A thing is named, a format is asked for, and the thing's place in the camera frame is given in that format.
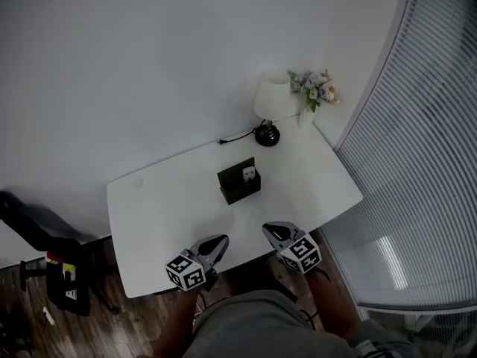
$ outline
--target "black box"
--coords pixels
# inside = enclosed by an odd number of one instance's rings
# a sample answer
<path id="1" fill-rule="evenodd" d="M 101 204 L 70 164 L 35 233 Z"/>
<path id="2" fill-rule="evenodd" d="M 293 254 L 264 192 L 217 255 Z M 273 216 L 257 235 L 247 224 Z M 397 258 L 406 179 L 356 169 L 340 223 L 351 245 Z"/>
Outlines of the black box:
<path id="1" fill-rule="evenodd" d="M 244 182 L 242 170 L 245 167 L 251 166 L 255 167 L 255 158 L 247 159 L 217 174 L 218 182 L 221 184 L 221 191 L 229 205 L 248 195 L 252 195 L 254 192 L 260 191 L 262 188 L 262 179 L 256 169 L 255 179 L 250 180 L 248 183 Z"/>

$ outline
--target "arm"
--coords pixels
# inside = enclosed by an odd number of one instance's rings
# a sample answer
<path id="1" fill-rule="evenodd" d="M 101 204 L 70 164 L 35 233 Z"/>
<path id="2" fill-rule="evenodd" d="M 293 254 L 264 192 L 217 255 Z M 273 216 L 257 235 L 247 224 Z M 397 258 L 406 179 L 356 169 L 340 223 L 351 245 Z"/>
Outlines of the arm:
<path id="1" fill-rule="evenodd" d="M 325 331 L 347 338 L 360 325 L 355 307 L 321 273 L 305 274 Z"/>
<path id="2" fill-rule="evenodd" d="M 154 350 L 154 358 L 178 358 L 184 355 L 192 342 L 195 303 L 201 286 L 180 292 Z"/>

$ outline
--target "lamp cord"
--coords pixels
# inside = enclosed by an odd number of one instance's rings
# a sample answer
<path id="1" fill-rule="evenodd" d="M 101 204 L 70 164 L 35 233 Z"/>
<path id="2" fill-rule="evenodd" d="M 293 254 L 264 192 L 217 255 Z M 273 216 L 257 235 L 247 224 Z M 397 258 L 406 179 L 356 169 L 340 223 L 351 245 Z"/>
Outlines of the lamp cord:
<path id="1" fill-rule="evenodd" d="M 234 142 L 234 141 L 236 141 L 236 140 L 245 138 L 246 136 L 249 136 L 249 135 L 251 135 L 252 133 L 255 133 L 255 131 L 257 131 L 257 129 L 259 129 L 260 126 L 257 127 L 257 128 L 254 128 L 250 133 L 247 133 L 247 134 L 245 134 L 245 135 L 242 135 L 242 136 L 240 136 L 239 138 L 235 138 L 235 139 L 231 139 L 231 140 L 219 139 L 219 140 L 217 141 L 217 143 L 218 143 L 219 145 L 224 145 L 225 143 Z"/>

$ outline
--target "white lampshade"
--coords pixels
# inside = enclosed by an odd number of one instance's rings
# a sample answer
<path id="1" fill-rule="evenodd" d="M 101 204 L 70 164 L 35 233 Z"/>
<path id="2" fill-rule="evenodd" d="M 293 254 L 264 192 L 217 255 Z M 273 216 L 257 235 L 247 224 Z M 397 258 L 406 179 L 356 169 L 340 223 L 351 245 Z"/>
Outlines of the white lampshade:
<path id="1" fill-rule="evenodd" d="M 260 76 L 253 104 L 257 116 L 279 121 L 290 113 L 290 77 L 287 72 L 266 72 Z"/>

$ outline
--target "window blind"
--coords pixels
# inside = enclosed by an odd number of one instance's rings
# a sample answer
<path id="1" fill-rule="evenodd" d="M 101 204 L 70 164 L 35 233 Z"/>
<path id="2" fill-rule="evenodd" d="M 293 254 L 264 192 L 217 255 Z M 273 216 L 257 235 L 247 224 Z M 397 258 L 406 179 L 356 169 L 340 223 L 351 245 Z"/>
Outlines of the window blind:
<path id="1" fill-rule="evenodd" d="M 477 0 L 408 0 L 337 154 L 364 200 L 322 227 L 358 304 L 477 304 Z"/>

